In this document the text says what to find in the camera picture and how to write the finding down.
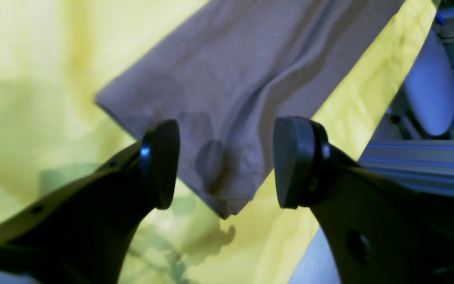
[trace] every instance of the cloth fold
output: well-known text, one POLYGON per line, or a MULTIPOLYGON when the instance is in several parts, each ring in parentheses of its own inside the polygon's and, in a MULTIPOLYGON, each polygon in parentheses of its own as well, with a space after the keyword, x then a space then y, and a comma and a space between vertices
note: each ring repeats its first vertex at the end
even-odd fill
POLYGON ((179 177, 220 217, 272 170, 276 117, 312 117, 403 0, 212 0, 96 102, 134 137, 177 119, 179 177))

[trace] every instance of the yellow fabric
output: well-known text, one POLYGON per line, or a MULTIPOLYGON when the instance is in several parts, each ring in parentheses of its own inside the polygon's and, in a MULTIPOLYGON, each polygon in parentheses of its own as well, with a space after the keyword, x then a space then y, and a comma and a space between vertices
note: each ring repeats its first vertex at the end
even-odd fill
MULTIPOLYGON (((0 0, 0 221, 132 142, 95 92, 205 2, 0 0)), ((313 117, 350 156, 364 150, 434 14, 430 0, 407 0, 313 117)), ((142 223, 119 282, 284 283, 317 226, 306 209, 279 208, 274 174, 226 221, 179 181, 171 209, 142 223)))

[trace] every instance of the wrinkled fabric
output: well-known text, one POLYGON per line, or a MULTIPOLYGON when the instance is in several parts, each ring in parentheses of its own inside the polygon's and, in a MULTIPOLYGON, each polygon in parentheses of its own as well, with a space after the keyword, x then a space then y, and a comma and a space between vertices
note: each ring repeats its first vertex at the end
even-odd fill
POLYGON ((178 176, 227 218, 273 168, 276 117, 312 117, 402 3, 212 0, 96 102, 134 137, 177 119, 178 176))
MULTIPOLYGON (((0 0, 0 221, 134 141, 92 103, 95 92, 204 4, 0 0)), ((409 72, 434 15, 430 1, 407 0, 313 116, 353 158, 409 72)), ((286 283, 317 228, 309 210, 279 208, 273 173, 227 220, 178 180, 171 208, 142 222, 119 283, 286 283)))

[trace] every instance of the yellow cloth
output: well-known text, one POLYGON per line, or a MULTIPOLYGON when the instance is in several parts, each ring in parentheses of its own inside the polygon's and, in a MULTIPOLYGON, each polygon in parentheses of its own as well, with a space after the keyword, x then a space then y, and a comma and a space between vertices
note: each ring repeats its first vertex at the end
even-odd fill
MULTIPOLYGON (((0 221, 90 173, 132 139, 96 91, 206 0, 0 0, 0 221)), ((407 0, 313 119, 358 158, 416 58, 435 7, 407 0)), ((281 210, 274 174, 226 221, 177 183, 142 223, 120 283, 284 283, 317 230, 281 210)))

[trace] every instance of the beige cloth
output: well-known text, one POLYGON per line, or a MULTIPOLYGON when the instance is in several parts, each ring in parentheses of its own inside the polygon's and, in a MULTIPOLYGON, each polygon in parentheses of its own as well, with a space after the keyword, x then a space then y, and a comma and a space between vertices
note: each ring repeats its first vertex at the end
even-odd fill
POLYGON ((212 0, 96 102, 134 137, 177 119, 179 177, 227 218, 273 167, 276 117, 312 117, 402 3, 212 0))

